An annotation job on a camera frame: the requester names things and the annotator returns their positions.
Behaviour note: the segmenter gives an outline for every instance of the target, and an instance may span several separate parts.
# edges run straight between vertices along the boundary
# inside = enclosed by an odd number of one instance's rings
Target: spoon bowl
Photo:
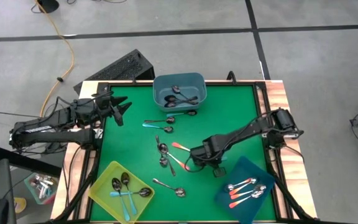
[[[185,191],[185,189],[179,187],[179,188],[175,189],[175,194],[178,197],[185,197],[186,196],[186,191]]]

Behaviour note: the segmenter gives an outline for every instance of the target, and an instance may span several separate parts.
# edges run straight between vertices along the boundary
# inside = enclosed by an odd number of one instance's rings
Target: metal spoon
[[[177,85],[173,85],[172,86],[172,91],[175,93],[175,94],[181,94],[181,96],[183,96],[184,98],[186,98],[188,100],[188,98],[180,92],[180,89],[179,89],[179,86]]]
[[[230,195],[234,195],[234,194],[236,194],[238,191],[240,191],[241,189],[243,189],[244,187],[246,187],[247,185],[249,185],[249,184],[254,184],[254,183],[256,183],[256,182],[257,182],[257,179],[251,178],[251,180],[250,180],[248,183],[246,183],[246,184],[244,184],[243,186],[238,187],[238,188],[236,188],[236,189],[230,191],[229,194],[230,194]]]
[[[168,166],[168,160],[163,155],[161,155],[161,158],[160,158],[160,165],[164,168],[166,168]]]
[[[263,190],[257,190],[257,191],[254,191],[254,193],[252,193],[252,195],[246,197],[246,198],[243,198],[241,200],[238,200],[236,202],[233,202],[233,203],[230,203],[229,204],[229,207],[230,208],[234,208],[235,206],[237,206],[238,204],[240,204],[241,202],[247,200],[248,198],[250,197],[253,197],[253,198],[259,198],[262,194],[264,194],[264,191]]]
[[[228,184],[228,185],[226,186],[226,190],[227,190],[227,191],[232,191],[232,190],[234,190],[234,187],[237,187],[238,185],[241,185],[241,184],[246,184],[246,183],[250,182],[251,179],[252,179],[252,178],[250,177],[250,178],[246,179],[245,181],[239,182],[238,184],[234,184],[234,185]]]
[[[168,95],[168,96],[164,97],[164,100],[165,100],[166,102],[193,101],[193,100],[198,100],[198,97],[197,97],[197,96],[193,96],[193,97],[191,97],[190,99],[186,98],[185,100],[181,100],[181,99],[178,99],[177,97],[175,97],[174,95]]]
[[[160,164],[161,164],[161,161],[163,160],[162,157],[164,157],[168,162],[169,168],[171,168],[172,176],[176,176],[177,173],[173,169],[171,161],[168,159],[168,156],[167,156],[168,155],[168,146],[165,143],[160,143],[160,144],[157,144],[157,148],[158,148],[158,151],[161,153]]]
[[[111,183],[112,183],[113,189],[116,190],[119,194],[119,198],[121,199],[122,209],[124,211],[125,221],[128,222],[131,218],[129,218],[127,208],[125,207],[124,201],[121,196],[121,187],[122,187],[121,182],[119,181],[119,179],[113,178]]]
[[[173,132],[173,127],[169,126],[169,127],[158,127],[158,126],[154,126],[154,125],[151,125],[151,124],[142,124],[143,127],[146,127],[146,128],[158,128],[158,129],[162,129],[164,130],[166,133],[172,133]]]
[[[179,187],[179,188],[177,188],[177,189],[174,189],[174,188],[168,186],[167,184],[164,184],[163,182],[157,180],[156,178],[153,179],[153,182],[156,183],[156,184],[160,184],[160,185],[162,185],[162,186],[164,186],[164,187],[168,187],[169,189],[174,190],[174,191],[175,191],[175,194],[176,194],[178,197],[184,197],[184,196],[186,196],[186,191],[185,191],[185,189],[183,189],[183,188],[180,188],[180,187]]]
[[[180,162],[177,158],[175,158],[175,156],[173,156],[173,155],[170,154],[169,152],[167,152],[167,154],[168,154],[168,156],[172,157],[172,159],[173,159],[174,161],[176,161],[182,168],[184,168],[184,170],[190,170],[190,168],[189,168],[187,165],[185,166],[185,164],[182,163],[182,162]]]
[[[148,197],[148,196],[150,196],[150,194],[152,194],[152,189],[150,189],[148,187],[144,187],[138,192],[123,192],[123,193],[121,193],[121,195],[130,195],[130,194],[139,194],[141,197]],[[110,192],[110,197],[117,197],[117,196],[119,196],[118,192]]]
[[[129,178],[128,173],[123,172],[123,173],[121,174],[121,182],[127,187],[128,192],[129,192],[129,187],[128,187],[129,179],[130,179],[130,178]],[[132,197],[131,197],[130,194],[129,194],[129,201],[130,201],[130,203],[131,203],[132,214],[133,214],[133,215],[136,215],[137,210],[136,210],[134,201],[132,200]]]
[[[165,121],[168,124],[173,124],[175,122],[175,117],[171,116],[165,120],[144,120],[145,123],[162,122],[162,121]]]
[[[171,113],[171,114],[167,114],[167,117],[184,115],[184,114],[194,116],[194,115],[197,115],[197,111],[196,110],[189,110],[189,111],[186,111],[184,113]]]
[[[175,102],[168,102],[164,105],[164,107],[166,108],[173,108],[176,107],[177,105],[181,104],[181,103],[189,103],[191,105],[197,105],[198,102],[194,102],[194,101],[190,101],[190,100],[180,100],[180,101],[175,101]]]
[[[265,190],[265,189],[266,189],[266,186],[265,186],[265,185],[263,185],[263,184],[258,184],[258,185],[256,185],[256,186],[254,187],[253,190],[250,190],[250,191],[248,191],[248,192],[244,192],[244,193],[241,193],[241,194],[232,195],[232,196],[230,196],[230,198],[231,198],[231,199],[236,199],[236,198],[238,198],[238,197],[241,197],[241,196],[243,196],[243,195],[249,194],[249,193],[251,193],[251,192],[261,191],[261,190]]]

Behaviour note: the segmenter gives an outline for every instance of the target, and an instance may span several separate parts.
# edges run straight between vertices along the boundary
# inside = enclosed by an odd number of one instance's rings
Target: utensil handle
[[[129,194],[133,194],[133,192],[121,192],[121,195],[129,195]],[[110,192],[110,197],[117,197],[119,196],[118,192]]]
[[[125,216],[125,221],[128,222],[131,218],[129,217],[127,207],[125,207],[124,200],[122,199],[122,197],[119,197],[119,198],[121,199],[122,209],[124,211],[124,216]]]
[[[164,187],[168,187],[169,189],[175,190],[175,189],[171,188],[170,186],[168,186],[167,184],[164,184],[163,182],[157,180],[156,178],[153,179],[153,182],[156,183],[156,184],[160,184],[160,185],[162,185]]]
[[[172,164],[171,164],[171,161],[169,161],[168,158],[167,158],[167,161],[168,161],[168,164],[169,164],[169,168],[171,168],[172,176],[176,176],[177,173],[176,173],[175,170],[173,169],[173,166],[172,166]]]
[[[230,207],[230,208],[234,208],[235,206],[237,206],[238,204],[240,204],[241,202],[243,202],[243,201],[247,200],[247,199],[248,199],[248,198],[250,198],[250,197],[251,197],[251,196],[248,196],[248,197],[243,198],[243,199],[241,199],[241,200],[239,200],[239,201],[236,201],[236,202],[230,203],[230,204],[229,204],[229,207]]]
[[[133,215],[136,215],[137,210],[136,210],[136,208],[135,208],[134,201],[132,201],[132,196],[131,196],[131,194],[129,194],[129,201],[131,202],[132,214],[133,214]]]
[[[189,98],[187,98],[183,93],[179,93],[181,94],[181,96],[183,96],[184,98],[186,98],[186,100],[189,100]]]
[[[154,126],[154,125],[151,125],[151,124],[146,124],[146,123],[143,123],[142,126],[146,127],[146,128],[160,128],[160,127],[157,127],[157,126]]]
[[[153,122],[162,122],[162,121],[165,121],[165,120],[144,120],[143,122],[144,123],[153,123]]]
[[[176,115],[182,115],[184,113],[173,113],[173,114],[167,114],[167,117],[170,117],[170,116],[176,116]]]

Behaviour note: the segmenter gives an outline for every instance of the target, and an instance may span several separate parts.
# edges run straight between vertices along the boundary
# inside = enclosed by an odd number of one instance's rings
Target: spoon in bin
[[[121,192],[121,195],[130,195],[130,194],[138,194],[141,197],[148,197],[150,196],[150,194],[152,194],[152,190],[148,187],[144,187],[138,192]],[[118,192],[110,192],[110,197],[118,197],[118,196],[119,196]]]

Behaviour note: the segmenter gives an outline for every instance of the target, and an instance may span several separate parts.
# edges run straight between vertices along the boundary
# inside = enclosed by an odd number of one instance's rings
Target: blue plastic bin
[[[179,99],[184,97],[175,94],[172,91],[172,86],[179,86],[180,92],[188,98],[197,96],[197,105],[189,103],[181,103],[174,108],[166,108],[164,105],[167,103],[164,97],[168,95],[175,95]],[[200,73],[180,73],[173,75],[161,75],[154,79],[153,82],[153,95],[154,102],[164,112],[185,111],[198,109],[206,98],[206,86],[204,77]]]

